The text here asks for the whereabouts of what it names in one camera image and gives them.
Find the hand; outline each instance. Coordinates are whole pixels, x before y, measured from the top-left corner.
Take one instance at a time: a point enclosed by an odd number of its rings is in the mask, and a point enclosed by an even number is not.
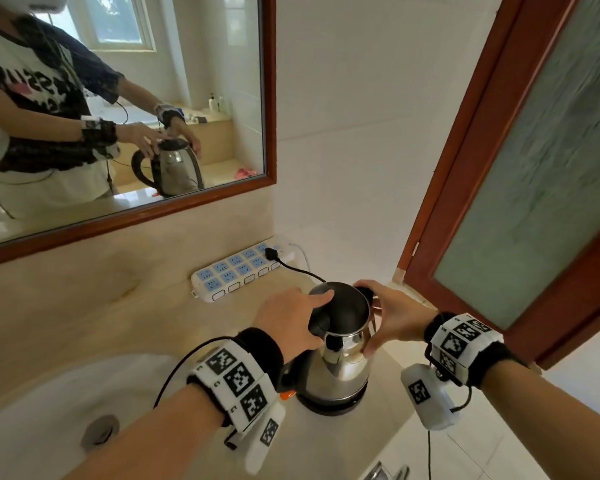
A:
[[[322,339],[309,332],[309,318],[314,308],[326,305],[334,294],[329,290],[322,295],[306,295],[300,288],[282,291],[264,302],[253,326],[276,341],[288,363],[305,350],[322,345]]]
[[[116,125],[116,134],[120,143],[135,144],[149,159],[160,154],[158,140],[169,138],[167,133],[151,129],[142,123]]]
[[[192,147],[196,156],[201,158],[202,145],[200,145],[200,140],[196,137],[196,135],[193,134],[193,131],[191,128],[189,128],[189,126],[187,126],[186,122],[180,118],[172,118],[171,127],[168,129],[168,131],[173,137],[184,136],[184,138],[189,142],[189,145]]]
[[[424,340],[424,330],[438,314],[437,310],[421,305],[402,291],[392,290],[377,281],[360,280],[354,286],[364,286],[374,292],[373,312],[382,317],[380,329],[363,351],[367,358],[390,340]]]

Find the wristband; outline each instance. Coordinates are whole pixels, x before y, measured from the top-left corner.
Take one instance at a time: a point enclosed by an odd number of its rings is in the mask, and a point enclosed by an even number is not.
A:
[[[239,341],[247,348],[263,346],[264,351],[258,350],[256,354],[263,361],[264,368]],[[216,407],[225,412],[223,426],[228,426],[228,417],[238,433],[247,432],[278,398],[264,369],[273,373],[274,367],[277,367],[276,353],[280,356],[281,353],[278,346],[273,348],[269,341],[273,342],[272,338],[262,330],[247,329],[204,357],[187,379],[187,383],[203,386]]]
[[[82,140],[88,146],[101,146],[115,144],[118,141],[116,124],[113,121],[105,121],[96,116],[83,116]]]
[[[156,104],[153,110],[156,116],[158,116],[158,121],[160,121],[167,129],[171,127],[171,120],[174,118],[179,118],[186,123],[186,120],[180,111],[181,110],[172,104]]]
[[[470,314],[438,315],[425,330],[429,344],[425,357],[436,365],[442,379],[480,388],[485,373],[502,360],[520,361],[504,345],[501,333]]]

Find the wooden door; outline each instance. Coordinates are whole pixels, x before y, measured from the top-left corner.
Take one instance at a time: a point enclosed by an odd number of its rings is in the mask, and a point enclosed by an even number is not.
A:
[[[503,1],[399,267],[526,360],[596,329],[600,0]]]

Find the kettle lid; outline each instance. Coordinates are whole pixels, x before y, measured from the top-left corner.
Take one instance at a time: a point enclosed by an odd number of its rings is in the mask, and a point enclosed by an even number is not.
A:
[[[349,335],[360,330],[369,318],[370,298],[351,285],[328,282],[316,286],[309,294],[323,294],[334,290],[333,299],[326,305],[313,310],[311,322],[320,323],[326,332],[336,335]]]
[[[182,138],[163,139],[158,143],[158,148],[166,152],[177,152],[178,150],[184,150],[188,146],[189,142]]]

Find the sink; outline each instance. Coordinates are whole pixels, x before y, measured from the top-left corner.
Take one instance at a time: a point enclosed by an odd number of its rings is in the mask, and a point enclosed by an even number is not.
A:
[[[167,355],[120,355],[39,385],[0,411],[0,480],[56,480],[150,411],[176,366]],[[165,397],[185,383],[183,366]]]

